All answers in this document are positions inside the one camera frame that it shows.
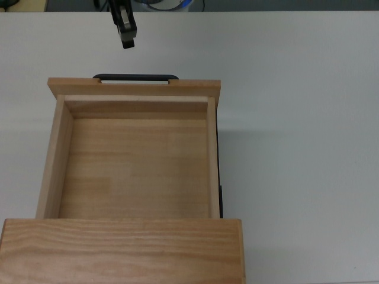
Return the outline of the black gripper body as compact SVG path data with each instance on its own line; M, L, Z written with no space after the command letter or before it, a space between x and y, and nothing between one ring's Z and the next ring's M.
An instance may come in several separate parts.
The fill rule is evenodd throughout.
M114 21L114 24L130 23L129 12L131 10L130 0L108 0L108 6Z

